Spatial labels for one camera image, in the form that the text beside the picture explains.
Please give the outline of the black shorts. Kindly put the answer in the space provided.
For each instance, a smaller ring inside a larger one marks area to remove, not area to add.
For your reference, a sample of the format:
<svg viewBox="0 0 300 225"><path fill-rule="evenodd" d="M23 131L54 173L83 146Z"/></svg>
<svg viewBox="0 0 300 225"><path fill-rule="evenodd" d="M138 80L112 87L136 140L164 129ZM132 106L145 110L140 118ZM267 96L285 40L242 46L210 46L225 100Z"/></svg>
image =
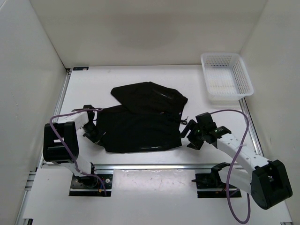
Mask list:
<svg viewBox="0 0 300 225"><path fill-rule="evenodd" d="M178 90L140 82L111 90L119 105L97 115L95 142L110 153L166 151L182 146L181 119L188 98Z"/></svg>

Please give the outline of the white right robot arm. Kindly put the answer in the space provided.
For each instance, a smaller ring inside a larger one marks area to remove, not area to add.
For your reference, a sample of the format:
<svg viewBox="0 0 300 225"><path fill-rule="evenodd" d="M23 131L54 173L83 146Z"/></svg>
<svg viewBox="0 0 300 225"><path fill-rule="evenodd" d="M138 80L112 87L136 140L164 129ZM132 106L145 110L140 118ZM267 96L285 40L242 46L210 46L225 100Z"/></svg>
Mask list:
<svg viewBox="0 0 300 225"><path fill-rule="evenodd" d="M188 147L199 150L204 143L232 157L243 171L229 170L229 163L220 163L212 167L210 175L196 180L210 188L222 188L229 178L229 184L250 194L255 203L267 210L293 195L285 165L279 161L270 161L244 146L224 126L217 127L215 122L196 122L191 120L180 134L189 140Z"/></svg>

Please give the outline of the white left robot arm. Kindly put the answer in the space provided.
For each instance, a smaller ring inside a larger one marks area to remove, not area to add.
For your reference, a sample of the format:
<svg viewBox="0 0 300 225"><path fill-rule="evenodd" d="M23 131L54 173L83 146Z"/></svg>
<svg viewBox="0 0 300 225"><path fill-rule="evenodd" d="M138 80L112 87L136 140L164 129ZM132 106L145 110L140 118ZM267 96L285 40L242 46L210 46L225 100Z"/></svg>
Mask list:
<svg viewBox="0 0 300 225"><path fill-rule="evenodd" d="M82 129L84 137L100 144L104 133L97 129L94 117L101 111L101 108L87 105L83 109L51 117L44 127L44 160L69 169L76 177L82 177L83 184L89 188L97 185L98 176L94 165L79 153L77 131Z"/></svg>

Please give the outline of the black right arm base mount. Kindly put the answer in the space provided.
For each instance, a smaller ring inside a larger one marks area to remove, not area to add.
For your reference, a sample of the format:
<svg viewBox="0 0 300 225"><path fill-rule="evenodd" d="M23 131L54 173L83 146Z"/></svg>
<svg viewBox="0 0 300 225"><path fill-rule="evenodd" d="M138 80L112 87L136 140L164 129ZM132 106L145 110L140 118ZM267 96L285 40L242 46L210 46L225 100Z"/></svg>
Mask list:
<svg viewBox="0 0 300 225"><path fill-rule="evenodd" d="M229 166L229 163L220 163L212 167L209 173L196 173L191 181L196 183L197 198L226 198L226 184L221 181L218 172Z"/></svg>

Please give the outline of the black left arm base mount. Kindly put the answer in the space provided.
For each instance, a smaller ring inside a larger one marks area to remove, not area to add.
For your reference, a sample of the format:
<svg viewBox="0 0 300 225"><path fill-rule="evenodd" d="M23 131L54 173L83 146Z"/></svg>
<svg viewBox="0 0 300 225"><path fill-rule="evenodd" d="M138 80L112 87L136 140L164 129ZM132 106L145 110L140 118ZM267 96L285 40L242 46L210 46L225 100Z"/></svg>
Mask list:
<svg viewBox="0 0 300 225"><path fill-rule="evenodd" d="M111 197L113 172L97 173L98 178L72 176L69 196Z"/></svg>

